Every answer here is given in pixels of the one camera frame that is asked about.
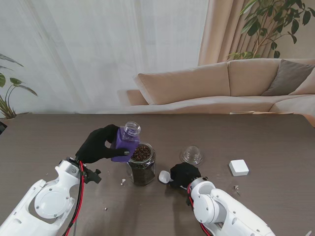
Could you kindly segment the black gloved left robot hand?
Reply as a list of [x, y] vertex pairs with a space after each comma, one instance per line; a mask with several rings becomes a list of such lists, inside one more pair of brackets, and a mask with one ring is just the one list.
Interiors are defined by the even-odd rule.
[[91, 132], [76, 152], [76, 160], [84, 164], [92, 164], [103, 158], [128, 156], [130, 152], [126, 148], [112, 149], [105, 146], [106, 141], [112, 143], [116, 139], [118, 130], [118, 126], [110, 124]]

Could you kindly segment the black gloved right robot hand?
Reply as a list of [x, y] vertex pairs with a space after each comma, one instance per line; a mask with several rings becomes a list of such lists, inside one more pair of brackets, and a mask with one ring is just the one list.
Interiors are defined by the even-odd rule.
[[195, 179], [201, 177], [199, 169], [187, 162], [176, 164], [170, 169], [170, 177], [172, 181], [170, 186], [173, 188], [187, 188]]

